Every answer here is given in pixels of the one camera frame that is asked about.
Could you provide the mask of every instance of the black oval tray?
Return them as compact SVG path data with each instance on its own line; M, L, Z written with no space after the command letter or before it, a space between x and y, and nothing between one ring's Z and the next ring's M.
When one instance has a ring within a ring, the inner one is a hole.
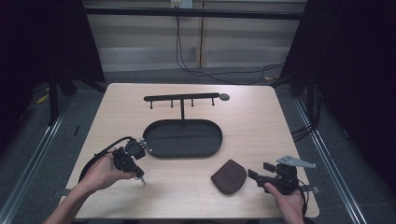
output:
M221 128L207 119L161 119L151 123L143 133L157 158L204 158L219 151Z

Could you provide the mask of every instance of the electrical cable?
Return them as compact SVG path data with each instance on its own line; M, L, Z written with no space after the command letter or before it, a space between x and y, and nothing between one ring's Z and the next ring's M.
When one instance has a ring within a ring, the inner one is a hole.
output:
M304 188L306 191L306 197L305 197L303 189L300 186L298 186L298 190L301 192L301 196L303 197L303 216L305 217L306 210L308 209L309 191L308 191L308 187L306 186L306 184L303 181L301 181L299 179L298 179L298 181L304 185Z
M182 47L181 47L181 38L180 38L180 20L179 20L179 17L177 17L177 50L176 50L177 65L183 71L185 71L185 72L187 72L187 73L189 73L189 74L191 74L193 76L196 76L196 77L212 77L215 80L218 80L218 81L221 81L221 82L224 82L224 83L227 83L227 84L231 84L231 85L253 85L253 84L256 84L256 83L262 81L262 79L264 78L264 71L271 70L271 69L276 68L278 66L283 66L283 64L284 64L284 63L268 64L268 65L265 65L262 69L255 70L255 71L221 72L221 73L208 74L208 73L201 72L201 71L192 71L189 68L187 68L186 64L184 63L183 54L182 54L182 50L181 49L182 49ZM218 75L253 74L253 73L259 73L259 72L262 73L260 78L255 80L255 81L249 82L249 83L234 83L234 82L227 81L227 80L224 80L224 79L216 77Z
M116 142L112 143L110 146L106 147L105 149L103 149L102 151L100 151L98 154L95 154L93 156L92 159L90 159L87 164L84 166L84 168L81 171L81 174L79 175L79 179L78 179L78 183L82 180L82 178L84 178L85 174L87 174L88 170L91 168L91 166L93 166L94 163L96 163L97 161L99 161L99 159L101 159L103 156L105 156L107 153L111 153L108 152L112 147L114 147L116 144L124 141L124 140L130 140L133 141L134 139L130 136L127 137L123 137L119 140L117 140Z
M300 141L301 139L305 138L307 135L311 134L318 126L319 118L320 118L320 111L321 111L321 103L322 103L322 96L318 88L315 88L315 114L312 120L312 123L309 126L303 127L297 131L291 132L293 137L294 143Z

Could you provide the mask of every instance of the wooden table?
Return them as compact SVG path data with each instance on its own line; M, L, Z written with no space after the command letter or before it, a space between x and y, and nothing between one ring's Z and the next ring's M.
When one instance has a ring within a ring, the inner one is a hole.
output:
M179 102L154 102L153 109L143 98L149 95L218 92L229 101L194 100L185 104L186 119L209 119L222 129L218 153L204 159L158 159L147 154L136 161L145 171L147 185L139 180L121 180L93 194L77 218L266 218L280 217L272 195L264 193L247 178L231 196L212 183L212 176L232 159L260 175L275 176L262 169L264 161L276 164L285 155L299 158L274 89L259 86L111 84L98 109L67 188L73 188L86 162L124 136L136 139L150 123L159 119L180 119ZM303 168L299 178L308 184ZM310 194L308 217L318 215L318 205Z

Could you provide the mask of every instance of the black cable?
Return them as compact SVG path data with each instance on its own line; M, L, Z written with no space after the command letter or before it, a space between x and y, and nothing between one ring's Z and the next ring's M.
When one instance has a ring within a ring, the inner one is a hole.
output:
M308 187L306 186L306 184L303 181L301 181L299 179L298 179L298 181L304 185L304 188L306 191L306 198L305 198L303 189L300 186L298 186L298 190L301 192L301 196L303 197L303 216L305 217L306 210L308 209L309 191L308 191Z
M293 79L295 76L297 75L297 72L292 73L288 76L285 77L280 77L277 81L271 83L269 86L271 86L272 88L276 88L284 83L289 82L291 79Z
M297 131L291 132L291 135L293 137L294 142L298 142L307 135L311 134L318 126L319 123L319 118L320 118L320 111L321 111L321 103L322 103L322 95L320 94L320 91L318 88L315 89L315 113L312 122L306 126L303 127Z
M110 146L106 147L105 149L103 149L101 152L99 152L98 154L95 154L93 156L93 158L87 162L87 164L84 166L84 168L81 171L81 174L79 175L79 179L78 179L78 183L82 180L82 178L84 178L85 174L87 174L88 170L91 168L91 166L93 166L97 161L99 161L99 159L101 159L103 156L105 156L107 153L111 153L108 152L109 149L111 149L112 147L114 147L116 144L124 141L124 140L134 140L132 137L128 136L128 137L123 137L119 140L117 140L116 142L114 142L113 144L111 144Z
M278 63L278 64L268 64L265 65L262 69L260 70L255 70L255 71L243 71L243 72L221 72L221 73L213 73L213 74L208 74L205 72L201 72L201 71L191 71L190 69L187 68L186 64L184 63L184 58L183 58L183 53L182 53L182 47L181 47L181 38L180 38L180 20L179 17L177 17L177 50L176 50L176 58L177 58L177 65L185 72L188 72L189 74L196 76L196 77L212 77L215 80L227 83L227 84L231 84L231 85L253 85L256 84L260 81L262 81L262 79L264 78L264 71L268 71L270 69L273 69L275 67L278 66L283 66L284 63ZM180 64L179 60L178 60L178 55L180 54L180 59L181 59L181 63ZM260 76L259 79L249 82L249 83L234 83L234 82L230 82L215 76L218 75L229 75L229 74L252 74L252 73L259 73L261 72L262 75Z

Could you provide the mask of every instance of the black curtain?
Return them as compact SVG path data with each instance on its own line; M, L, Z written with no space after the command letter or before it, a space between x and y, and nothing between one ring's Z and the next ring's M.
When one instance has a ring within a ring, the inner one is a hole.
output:
M105 81L86 15L38 10L83 7L79 0L0 1L0 140L5 143L32 99L35 84Z
M298 95L312 75L326 105L394 195L395 12L391 0L308 1L305 13L326 17L300 22L280 76L292 76Z

